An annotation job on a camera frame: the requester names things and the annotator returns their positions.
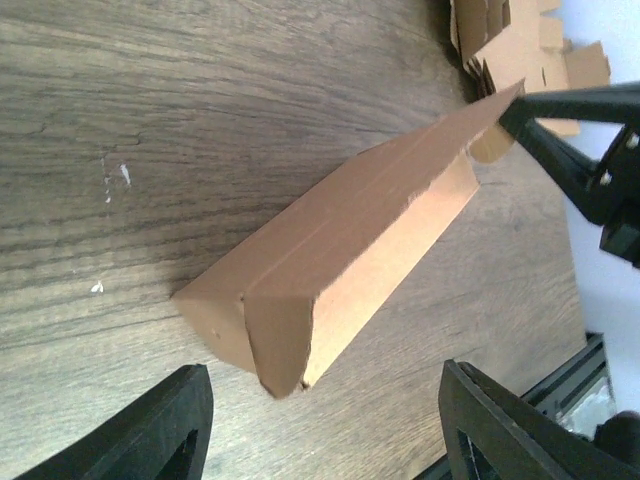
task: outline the wooden table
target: wooden table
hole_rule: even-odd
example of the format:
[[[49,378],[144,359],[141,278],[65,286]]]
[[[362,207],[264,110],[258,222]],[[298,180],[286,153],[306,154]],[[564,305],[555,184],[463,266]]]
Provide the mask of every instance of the wooden table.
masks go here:
[[[9,0],[0,42],[3,478],[194,362],[205,478],[409,478],[443,452],[444,359],[521,393],[583,346],[561,195],[518,149],[307,394],[271,400],[168,301],[465,103],[447,0]]]

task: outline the white wall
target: white wall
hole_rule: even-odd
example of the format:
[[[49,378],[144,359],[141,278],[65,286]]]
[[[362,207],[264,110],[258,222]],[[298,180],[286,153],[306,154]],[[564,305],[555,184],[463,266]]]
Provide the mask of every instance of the white wall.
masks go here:
[[[574,44],[602,41],[612,83],[640,81],[638,0],[564,0],[557,13]],[[600,157],[618,130],[586,124],[571,143]],[[566,204],[586,327],[605,334],[618,410],[640,411],[640,270],[599,251],[601,229],[586,222],[569,201]]]

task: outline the metal screw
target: metal screw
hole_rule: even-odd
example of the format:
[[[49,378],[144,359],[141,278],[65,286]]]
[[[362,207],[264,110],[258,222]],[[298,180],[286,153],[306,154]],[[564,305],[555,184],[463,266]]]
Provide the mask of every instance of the metal screw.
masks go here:
[[[607,185],[609,185],[611,183],[612,179],[613,179],[613,177],[609,173],[609,170],[605,170],[605,172],[600,177],[600,185],[602,185],[603,187],[606,187]]]
[[[629,150],[633,150],[638,146],[638,144],[640,144],[640,137],[638,137],[637,134],[632,133],[629,140],[627,140],[627,148]]]

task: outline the folded cardboard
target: folded cardboard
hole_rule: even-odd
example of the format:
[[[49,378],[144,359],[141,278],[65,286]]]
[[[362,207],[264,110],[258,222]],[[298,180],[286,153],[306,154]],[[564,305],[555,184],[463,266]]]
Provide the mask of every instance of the folded cardboard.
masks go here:
[[[451,41],[483,95],[525,80],[525,93],[605,86],[611,71],[599,42],[571,49],[562,21],[546,14],[560,0],[451,0]],[[558,135],[573,120],[540,122]]]
[[[313,385],[472,197],[465,149],[520,90],[348,160],[173,301],[274,397]]]

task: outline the stack of cardboard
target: stack of cardboard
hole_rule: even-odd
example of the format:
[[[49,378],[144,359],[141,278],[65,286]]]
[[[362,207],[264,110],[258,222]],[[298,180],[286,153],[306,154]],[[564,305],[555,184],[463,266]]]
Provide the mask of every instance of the stack of cardboard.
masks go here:
[[[451,0],[451,41],[482,96],[524,78],[525,93],[605,86],[611,71],[600,42],[573,49],[562,20],[549,16],[561,0]],[[545,120],[562,136],[573,120]]]

